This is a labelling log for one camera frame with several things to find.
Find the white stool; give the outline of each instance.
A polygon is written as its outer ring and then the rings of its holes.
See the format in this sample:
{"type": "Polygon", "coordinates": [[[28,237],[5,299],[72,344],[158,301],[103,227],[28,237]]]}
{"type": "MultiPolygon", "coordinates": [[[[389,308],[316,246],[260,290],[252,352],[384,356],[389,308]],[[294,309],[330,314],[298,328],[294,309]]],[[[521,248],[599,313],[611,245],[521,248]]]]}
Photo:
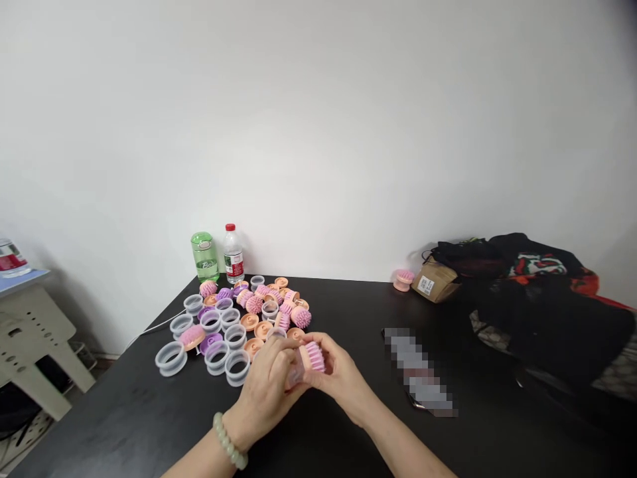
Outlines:
{"type": "Polygon", "coordinates": [[[13,382],[55,420],[71,409],[35,362],[49,355],[82,392],[95,383],[67,340],[75,327],[39,284],[0,297],[0,386],[13,382]]]}

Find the black cloth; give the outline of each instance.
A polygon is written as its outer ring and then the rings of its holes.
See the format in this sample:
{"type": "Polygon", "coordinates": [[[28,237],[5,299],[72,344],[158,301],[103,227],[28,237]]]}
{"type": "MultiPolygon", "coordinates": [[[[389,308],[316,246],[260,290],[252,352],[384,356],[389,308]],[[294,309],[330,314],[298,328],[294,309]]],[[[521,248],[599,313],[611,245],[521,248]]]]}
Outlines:
{"type": "Polygon", "coordinates": [[[574,387],[590,384],[619,355],[635,329],[631,311],[577,293],[597,277],[570,252],[515,233],[489,241],[439,243],[436,261],[462,278],[480,320],[511,336],[508,350],[574,387]],[[565,274],[510,277],[520,254],[550,255],[565,274]]]}

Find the wrist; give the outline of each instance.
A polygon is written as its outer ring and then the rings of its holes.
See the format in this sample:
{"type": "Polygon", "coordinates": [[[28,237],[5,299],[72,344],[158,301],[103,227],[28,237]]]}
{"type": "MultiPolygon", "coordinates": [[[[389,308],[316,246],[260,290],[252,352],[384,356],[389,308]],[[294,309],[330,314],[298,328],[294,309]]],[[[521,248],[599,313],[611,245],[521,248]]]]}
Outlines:
{"type": "Polygon", "coordinates": [[[240,453],[247,453],[258,438],[253,436],[249,421],[233,405],[223,417],[224,428],[230,441],[240,453]]]}

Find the forearm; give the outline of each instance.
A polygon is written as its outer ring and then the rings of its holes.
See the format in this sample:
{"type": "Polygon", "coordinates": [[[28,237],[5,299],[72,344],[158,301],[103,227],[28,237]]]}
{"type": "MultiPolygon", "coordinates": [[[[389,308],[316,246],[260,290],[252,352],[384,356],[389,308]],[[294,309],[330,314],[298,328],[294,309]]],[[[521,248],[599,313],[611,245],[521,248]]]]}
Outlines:
{"type": "Polygon", "coordinates": [[[374,398],[363,428],[395,477],[455,477],[389,408],[374,398]]]}
{"type": "MultiPolygon", "coordinates": [[[[241,430],[240,419],[232,408],[224,414],[223,423],[230,441],[240,452],[247,452],[253,443],[241,430]]],[[[236,471],[212,428],[162,478],[230,478],[236,471]]]]}

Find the white cable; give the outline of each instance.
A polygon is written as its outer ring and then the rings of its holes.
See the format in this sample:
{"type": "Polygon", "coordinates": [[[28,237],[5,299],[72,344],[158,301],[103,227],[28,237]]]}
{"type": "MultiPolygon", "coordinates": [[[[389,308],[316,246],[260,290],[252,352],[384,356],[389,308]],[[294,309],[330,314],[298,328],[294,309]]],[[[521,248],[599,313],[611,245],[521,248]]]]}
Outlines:
{"type": "Polygon", "coordinates": [[[130,342],[128,342],[128,345],[126,346],[126,348],[124,349],[124,351],[128,350],[128,348],[131,346],[131,344],[133,342],[135,342],[139,337],[141,337],[144,334],[147,334],[148,332],[154,331],[155,329],[158,329],[159,327],[161,327],[162,325],[166,325],[168,322],[170,322],[171,320],[173,320],[177,315],[181,315],[186,311],[186,309],[183,309],[180,313],[176,313],[175,315],[173,315],[170,319],[163,321],[161,324],[155,325],[154,327],[151,327],[150,329],[146,329],[144,330],[141,334],[134,336],[133,340],[131,340],[130,342]]]}

